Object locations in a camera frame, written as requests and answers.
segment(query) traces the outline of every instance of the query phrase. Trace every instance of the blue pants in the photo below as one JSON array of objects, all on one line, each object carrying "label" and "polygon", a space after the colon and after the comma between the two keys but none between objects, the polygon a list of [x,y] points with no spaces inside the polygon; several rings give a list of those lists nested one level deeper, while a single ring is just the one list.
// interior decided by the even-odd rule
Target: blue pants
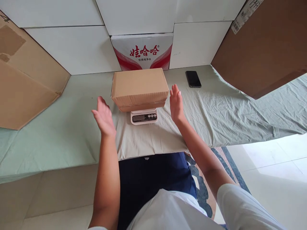
[{"label": "blue pants", "polygon": [[191,194],[196,185],[183,152],[157,154],[119,162],[121,200],[118,229],[127,229],[138,211],[163,188]]}]

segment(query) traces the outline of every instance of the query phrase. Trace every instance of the white cardboard box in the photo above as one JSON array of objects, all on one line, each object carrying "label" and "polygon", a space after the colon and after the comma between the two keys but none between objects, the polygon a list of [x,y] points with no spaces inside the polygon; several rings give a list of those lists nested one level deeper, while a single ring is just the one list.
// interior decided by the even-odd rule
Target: white cardboard box
[{"label": "white cardboard box", "polygon": [[111,42],[122,71],[169,69],[173,33],[117,35]]}]

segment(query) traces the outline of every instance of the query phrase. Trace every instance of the phone screen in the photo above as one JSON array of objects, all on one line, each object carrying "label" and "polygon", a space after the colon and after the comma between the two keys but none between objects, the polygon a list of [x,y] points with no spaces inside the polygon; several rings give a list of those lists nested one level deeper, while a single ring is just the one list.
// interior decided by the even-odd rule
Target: phone screen
[{"label": "phone screen", "polygon": [[201,87],[196,71],[186,71],[185,73],[190,87]]}]

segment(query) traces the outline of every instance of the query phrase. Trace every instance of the white wall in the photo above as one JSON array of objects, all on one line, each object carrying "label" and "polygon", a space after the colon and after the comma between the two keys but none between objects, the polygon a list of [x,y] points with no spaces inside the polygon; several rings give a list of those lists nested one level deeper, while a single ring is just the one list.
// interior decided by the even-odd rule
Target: white wall
[{"label": "white wall", "polygon": [[245,0],[178,0],[176,23],[232,21]]},{"label": "white wall", "polygon": [[0,9],[20,28],[103,25],[95,0],[1,0]]},{"label": "white wall", "polygon": [[71,75],[121,71],[105,26],[26,31]]},{"label": "white wall", "polygon": [[110,35],[173,32],[177,0],[96,0]]},{"label": "white wall", "polygon": [[85,74],[121,70],[109,35],[174,32],[170,68],[209,65],[244,2],[0,0],[0,9],[68,72]]},{"label": "white wall", "polygon": [[210,65],[230,24],[231,21],[175,24],[169,68]]}]

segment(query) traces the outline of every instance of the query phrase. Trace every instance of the wahaha logo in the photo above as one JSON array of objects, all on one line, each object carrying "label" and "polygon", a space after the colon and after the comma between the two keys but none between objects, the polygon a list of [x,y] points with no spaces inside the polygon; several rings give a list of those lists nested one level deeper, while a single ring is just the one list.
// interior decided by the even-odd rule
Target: wahaha logo
[{"label": "wahaha logo", "polygon": [[142,50],[140,50],[138,48],[138,46],[136,45],[135,49],[130,50],[130,56],[139,58],[139,57],[141,57],[141,54],[143,54],[143,56],[147,56],[148,52],[152,53],[153,55],[157,55],[157,52],[159,52],[159,50],[158,50],[159,47],[160,47],[159,45],[155,45],[152,50],[148,50],[146,48],[146,45],[144,45],[144,48]]}]

